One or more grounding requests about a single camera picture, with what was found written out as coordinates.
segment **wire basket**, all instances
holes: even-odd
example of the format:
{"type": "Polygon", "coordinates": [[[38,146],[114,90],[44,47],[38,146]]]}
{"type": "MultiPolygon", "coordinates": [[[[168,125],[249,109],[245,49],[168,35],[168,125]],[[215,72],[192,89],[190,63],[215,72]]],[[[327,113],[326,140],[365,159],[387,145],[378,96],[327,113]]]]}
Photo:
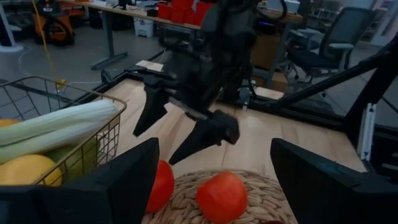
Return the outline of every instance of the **wire basket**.
{"type": "Polygon", "coordinates": [[[74,86],[60,85],[55,81],[42,77],[27,77],[0,84],[0,96],[0,119],[24,121],[69,106],[96,100],[111,100],[118,109],[116,115],[79,145],[63,146],[67,153],[59,161],[54,161],[56,164],[42,174],[33,184],[54,185],[56,182],[60,182],[61,178],[64,184],[69,180],[91,172],[95,167],[108,162],[116,156],[119,141],[120,114],[127,106],[122,100],[98,92],[82,90],[74,86]],[[68,96],[74,96],[75,99],[71,100],[60,94],[60,87],[63,92],[68,91],[68,96]],[[52,175],[52,181],[46,182],[50,175],[52,175]]]}

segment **red container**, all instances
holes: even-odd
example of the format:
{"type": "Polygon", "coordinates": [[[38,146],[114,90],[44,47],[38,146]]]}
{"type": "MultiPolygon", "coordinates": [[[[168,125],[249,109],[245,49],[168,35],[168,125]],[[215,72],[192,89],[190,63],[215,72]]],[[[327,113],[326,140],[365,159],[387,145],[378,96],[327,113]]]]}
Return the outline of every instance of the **red container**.
{"type": "Polygon", "coordinates": [[[173,8],[175,9],[191,9],[193,0],[172,0],[173,8]]]}
{"type": "Polygon", "coordinates": [[[183,24],[185,21],[185,12],[187,12],[186,9],[172,9],[172,16],[171,16],[171,21],[179,24],[183,24]]]}
{"type": "Polygon", "coordinates": [[[201,22],[206,15],[207,10],[214,5],[214,3],[210,2],[198,2],[197,3],[197,12],[195,13],[195,25],[201,26],[201,22]]]}
{"type": "Polygon", "coordinates": [[[191,9],[185,12],[185,23],[195,25],[195,13],[191,9]]]}
{"type": "Polygon", "coordinates": [[[161,19],[170,20],[172,15],[172,7],[166,4],[158,4],[157,5],[157,17],[161,19]]]}

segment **woven placemat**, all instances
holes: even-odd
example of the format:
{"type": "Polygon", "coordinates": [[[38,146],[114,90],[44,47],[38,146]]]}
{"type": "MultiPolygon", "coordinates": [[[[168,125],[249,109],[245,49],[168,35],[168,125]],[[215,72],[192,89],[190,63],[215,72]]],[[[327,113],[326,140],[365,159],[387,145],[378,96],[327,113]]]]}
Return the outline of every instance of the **woven placemat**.
{"type": "MultiPolygon", "coordinates": [[[[175,189],[168,204],[155,214],[147,214],[142,224],[210,223],[195,200],[197,187],[222,170],[187,173],[175,180],[175,189]]],[[[278,220],[285,224],[297,221],[278,182],[246,170],[231,170],[243,180],[248,191],[248,207],[241,217],[231,223],[252,224],[278,220]]]]}

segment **tomato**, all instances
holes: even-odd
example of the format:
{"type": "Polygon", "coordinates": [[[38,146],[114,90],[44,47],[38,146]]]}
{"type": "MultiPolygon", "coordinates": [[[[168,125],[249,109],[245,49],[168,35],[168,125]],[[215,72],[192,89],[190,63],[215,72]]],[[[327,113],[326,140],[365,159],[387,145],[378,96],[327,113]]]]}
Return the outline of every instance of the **tomato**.
{"type": "Polygon", "coordinates": [[[159,211],[170,200],[174,191],[174,175],[171,166],[166,161],[159,161],[155,182],[150,192],[146,213],[159,211]]]}
{"type": "Polygon", "coordinates": [[[209,221],[228,223],[239,218],[248,205],[248,192],[235,174],[224,171],[199,186],[197,203],[209,221]]]}

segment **wooden board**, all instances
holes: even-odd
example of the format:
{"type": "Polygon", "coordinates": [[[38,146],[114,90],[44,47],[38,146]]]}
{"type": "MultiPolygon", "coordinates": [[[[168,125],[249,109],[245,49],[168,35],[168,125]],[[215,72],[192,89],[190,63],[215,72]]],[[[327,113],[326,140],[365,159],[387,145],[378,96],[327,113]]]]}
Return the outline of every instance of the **wooden board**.
{"type": "MultiPolygon", "coordinates": [[[[166,24],[173,24],[176,26],[187,27],[190,29],[200,29],[200,26],[196,26],[196,25],[192,25],[192,24],[178,24],[178,23],[169,21],[167,19],[161,19],[158,17],[147,16],[147,13],[145,10],[138,8],[136,6],[128,6],[127,10],[122,10],[118,7],[113,8],[112,6],[107,5],[104,1],[99,1],[99,0],[92,0],[92,1],[86,1],[86,2],[74,1],[74,0],[59,0],[59,1],[69,2],[69,3],[79,5],[79,6],[92,7],[95,9],[118,13],[118,14],[123,14],[123,15],[127,15],[127,16],[133,16],[133,17],[138,17],[138,18],[142,18],[142,19],[149,19],[152,21],[162,22],[162,23],[166,23],[166,24]]],[[[271,18],[279,17],[282,14],[282,12],[280,12],[280,11],[273,11],[273,10],[267,10],[267,9],[262,9],[262,12],[271,18]]],[[[303,17],[300,15],[287,14],[286,17],[281,22],[299,23],[299,22],[301,22],[302,19],[303,19],[303,17]]]]}
{"type": "MultiPolygon", "coordinates": [[[[275,95],[270,90],[262,92],[275,95]]],[[[127,109],[121,115],[117,155],[148,138],[158,137],[160,158],[168,160],[195,124],[182,110],[169,103],[166,105],[168,113],[136,138],[132,131],[146,100],[142,83],[126,79],[105,94],[127,102],[127,109]]],[[[239,141],[234,146],[223,142],[221,146],[209,147],[175,164],[176,177],[196,170],[235,168],[252,170],[276,180],[269,155],[272,138],[285,139],[344,166],[365,171],[343,133],[253,110],[243,111],[219,104],[214,104],[211,109],[221,109],[237,117],[241,132],[239,141]]]]}

